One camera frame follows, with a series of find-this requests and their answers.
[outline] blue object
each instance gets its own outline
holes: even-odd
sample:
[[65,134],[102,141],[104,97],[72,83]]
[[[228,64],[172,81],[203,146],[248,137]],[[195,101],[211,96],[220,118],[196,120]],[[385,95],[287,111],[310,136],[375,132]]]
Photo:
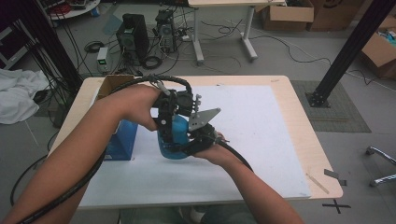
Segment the blue object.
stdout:
[[107,144],[105,161],[130,161],[136,132],[137,124],[123,119]]
[[174,120],[172,121],[172,135],[174,143],[165,143],[163,139],[160,137],[160,133],[158,134],[158,144],[160,146],[161,154],[167,159],[170,160],[181,160],[187,158],[188,155],[184,152],[172,152],[168,148],[172,148],[178,145],[184,145],[189,143],[189,137],[187,136],[187,130],[189,129],[189,123],[180,115],[175,115]]
[[91,10],[91,15],[92,15],[93,17],[98,17],[98,16],[100,16],[99,8],[98,8],[98,7],[94,7],[94,8]]

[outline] electronic equipment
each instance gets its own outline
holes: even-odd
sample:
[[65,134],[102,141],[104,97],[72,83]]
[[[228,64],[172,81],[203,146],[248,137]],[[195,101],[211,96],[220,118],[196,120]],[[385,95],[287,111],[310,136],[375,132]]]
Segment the electronic equipment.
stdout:
[[160,37],[160,47],[165,53],[174,53],[177,50],[175,24],[173,10],[159,10],[155,18],[157,22],[157,33]]
[[123,22],[116,36],[120,44],[122,57],[133,65],[140,65],[147,57],[149,36],[145,17],[138,14],[123,14]]
[[[23,31],[31,37],[21,21],[15,22],[20,24]],[[27,41],[23,39],[17,31],[13,30],[11,26],[7,26],[4,30],[0,30],[0,68],[9,69],[27,53],[28,50],[24,46],[26,42]]]
[[108,64],[108,58],[107,58],[107,51],[108,48],[99,48],[98,57],[97,57],[99,70],[103,73],[110,71],[110,66]]

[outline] forearm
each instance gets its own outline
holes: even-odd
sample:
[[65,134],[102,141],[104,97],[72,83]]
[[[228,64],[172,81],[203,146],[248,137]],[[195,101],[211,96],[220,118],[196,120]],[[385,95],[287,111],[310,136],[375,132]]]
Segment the forearm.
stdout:
[[[112,105],[111,102],[101,101],[93,105],[76,129],[40,167],[4,223],[21,221],[62,195],[87,174],[105,150],[121,119],[117,111],[117,105]],[[62,206],[67,208],[67,211],[74,212],[83,192],[81,190],[79,197],[74,201],[67,200]]]
[[243,163],[223,166],[258,223],[303,223],[294,209]]

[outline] table leg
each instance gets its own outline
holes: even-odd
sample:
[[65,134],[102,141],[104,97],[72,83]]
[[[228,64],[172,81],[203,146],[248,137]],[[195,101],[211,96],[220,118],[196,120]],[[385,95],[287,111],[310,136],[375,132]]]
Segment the table leg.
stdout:
[[198,8],[194,9],[194,34],[192,35],[192,44],[194,45],[195,55],[197,63],[201,64],[204,62],[204,54],[201,50],[201,44],[198,38]]
[[247,12],[247,24],[245,26],[245,32],[241,33],[242,42],[247,48],[247,52],[250,55],[250,60],[253,61],[258,58],[256,51],[251,46],[250,40],[248,39],[248,34],[250,32],[251,21],[253,20],[254,7],[249,7]]

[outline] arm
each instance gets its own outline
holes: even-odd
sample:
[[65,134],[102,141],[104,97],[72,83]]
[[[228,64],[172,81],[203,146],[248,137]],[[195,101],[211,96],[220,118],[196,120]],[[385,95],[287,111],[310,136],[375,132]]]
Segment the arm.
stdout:
[[221,166],[233,179],[258,223],[303,223],[293,208],[230,151],[219,145],[194,155]]
[[[40,167],[2,223],[21,221],[73,187],[96,163],[120,120],[155,130],[149,111],[159,93],[152,87],[135,85],[96,102]],[[37,222],[68,223],[86,187]]]

